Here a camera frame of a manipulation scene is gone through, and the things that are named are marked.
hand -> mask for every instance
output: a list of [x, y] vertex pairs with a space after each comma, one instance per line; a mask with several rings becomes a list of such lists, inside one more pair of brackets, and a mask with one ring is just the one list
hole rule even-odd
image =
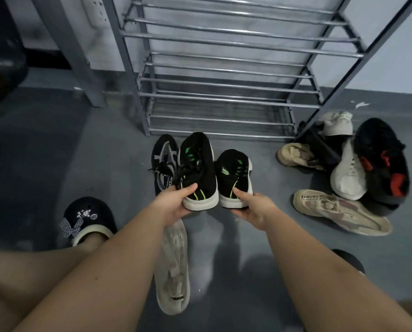
[[198, 184], [193, 183], [187, 188], [177, 190], [175, 185], [161, 191], [156, 198], [149, 204], [149, 207], [155, 208], [164, 215], [165, 226], [173, 225], [178, 219], [188, 215], [191, 211], [186, 209], [181, 202], [183, 198], [195, 192]]
[[233, 188], [234, 194], [242, 201], [247, 201], [249, 208], [245, 210], [233, 209], [231, 212], [261, 231], [265, 231], [268, 226], [268, 214], [272, 210], [278, 210], [274, 202], [269, 197], [255, 192], [253, 195]]

beige sneaker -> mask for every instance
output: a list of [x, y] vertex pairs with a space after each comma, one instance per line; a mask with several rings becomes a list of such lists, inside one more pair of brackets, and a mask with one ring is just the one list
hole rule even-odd
[[284, 166], [305, 166], [317, 170], [324, 170], [315, 159], [309, 145], [303, 143], [288, 143], [277, 151], [277, 159]]
[[294, 206], [309, 216], [331, 219], [349, 232], [370, 236], [392, 232], [389, 220], [369, 212], [359, 201], [348, 201], [321, 191], [298, 190], [294, 195]]

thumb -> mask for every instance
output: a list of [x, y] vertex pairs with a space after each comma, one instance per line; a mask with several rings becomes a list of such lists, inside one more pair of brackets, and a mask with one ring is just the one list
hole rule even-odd
[[250, 201], [251, 198], [253, 198], [254, 196], [251, 194], [248, 194], [247, 192], [241, 191], [237, 188], [233, 188], [233, 192], [234, 194], [240, 198], [242, 201]]
[[185, 188], [182, 188], [182, 189], [178, 190], [177, 193], [181, 198], [185, 198], [188, 195], [194, 193], [195, 190], [197, 189], [197, 187], [198, 187], [198, 184], [193, 183], [192, 185], [190, 185], [188, 187], [185, 187]]

black slipper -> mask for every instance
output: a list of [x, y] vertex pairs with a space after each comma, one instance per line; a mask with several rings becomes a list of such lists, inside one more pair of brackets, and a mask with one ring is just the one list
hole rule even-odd
[[73, 237], [72, 246], [82, 242], [90, 233], [97, 232], [110, 238], [117, 232], [109, 206], [96, 198], [83, 197], [72, 202], [60, 223], [65, 238]]

gingham bow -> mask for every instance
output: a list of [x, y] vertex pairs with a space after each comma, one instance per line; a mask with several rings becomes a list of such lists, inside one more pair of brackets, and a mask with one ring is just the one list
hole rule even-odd
[[83, 222], [83, 218], [79, 218], [75, 226], [72, 228], [68, 220], [64, 218], [63, 221], [60, 223], [60, 227], [63, 230], [63, 236], [65, 238], [68, 238], [70, 235], [72, 235], [72, 237], [75, 238], [76, 235], [80, 233], [81, 225], [83, 224]]

